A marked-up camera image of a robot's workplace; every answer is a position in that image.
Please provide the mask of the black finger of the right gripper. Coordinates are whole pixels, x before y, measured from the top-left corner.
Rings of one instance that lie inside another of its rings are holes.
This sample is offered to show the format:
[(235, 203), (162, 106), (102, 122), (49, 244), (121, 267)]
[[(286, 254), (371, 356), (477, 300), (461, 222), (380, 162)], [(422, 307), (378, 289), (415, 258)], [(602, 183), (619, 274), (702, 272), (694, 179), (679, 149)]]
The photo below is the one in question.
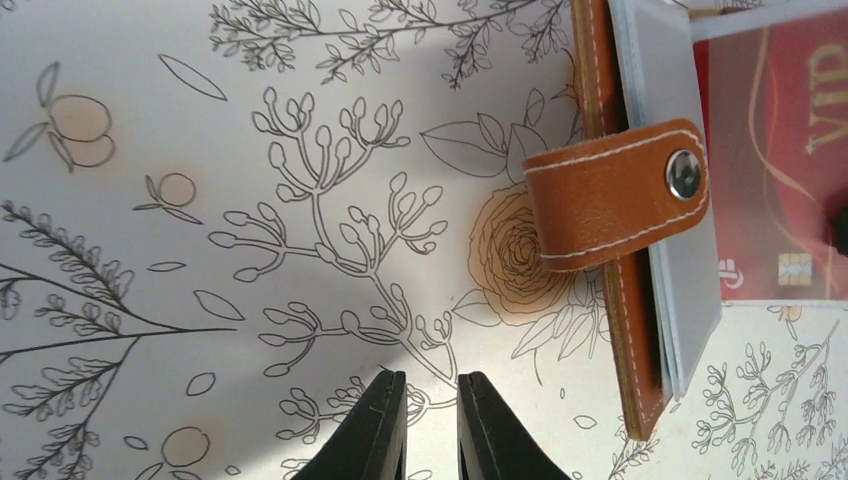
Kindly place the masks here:
[(847, 204), (832, 204), (828, 210), (828, 241), (830, 246), (842, 257), (848, 256), (847, 228)]

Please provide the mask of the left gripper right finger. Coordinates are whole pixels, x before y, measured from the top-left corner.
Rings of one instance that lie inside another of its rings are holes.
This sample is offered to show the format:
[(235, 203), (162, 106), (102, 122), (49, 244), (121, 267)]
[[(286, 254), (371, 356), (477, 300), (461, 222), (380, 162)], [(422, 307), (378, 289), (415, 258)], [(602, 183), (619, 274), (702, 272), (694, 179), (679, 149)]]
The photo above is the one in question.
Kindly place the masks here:
[(567, 480), (482, 372), (458, 376), (462, 479)]

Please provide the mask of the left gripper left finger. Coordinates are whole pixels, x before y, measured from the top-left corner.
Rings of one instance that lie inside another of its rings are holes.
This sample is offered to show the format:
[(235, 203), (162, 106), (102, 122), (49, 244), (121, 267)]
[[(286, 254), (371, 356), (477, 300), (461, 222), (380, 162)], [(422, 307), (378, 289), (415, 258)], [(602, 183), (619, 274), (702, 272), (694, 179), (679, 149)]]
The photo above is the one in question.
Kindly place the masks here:
[(406, 441), (406, 375), (383, 371), (294, 479), (404, 479)]

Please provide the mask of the red VIP card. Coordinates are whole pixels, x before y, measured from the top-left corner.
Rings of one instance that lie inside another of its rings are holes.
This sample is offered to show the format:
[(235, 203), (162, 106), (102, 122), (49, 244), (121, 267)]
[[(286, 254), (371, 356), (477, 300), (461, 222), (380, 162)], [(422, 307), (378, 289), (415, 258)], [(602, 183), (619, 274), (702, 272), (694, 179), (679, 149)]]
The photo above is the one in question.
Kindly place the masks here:
[(847, 5), (791, 2), (702, 18), (694, 54), (726, 301), (843, 302)]

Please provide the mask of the brown leather card holder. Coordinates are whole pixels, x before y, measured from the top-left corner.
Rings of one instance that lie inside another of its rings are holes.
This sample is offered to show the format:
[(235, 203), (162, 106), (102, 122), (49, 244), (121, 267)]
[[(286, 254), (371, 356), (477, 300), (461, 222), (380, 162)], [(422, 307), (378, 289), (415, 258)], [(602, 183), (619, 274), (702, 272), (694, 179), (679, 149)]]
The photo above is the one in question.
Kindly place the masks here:
[(571, 7), (584, 138), (525, 160), (543, 265), (599, 267), (628, 435), (682, 397), (726, 303), (694, 54), (702, 18), (755, 7)]

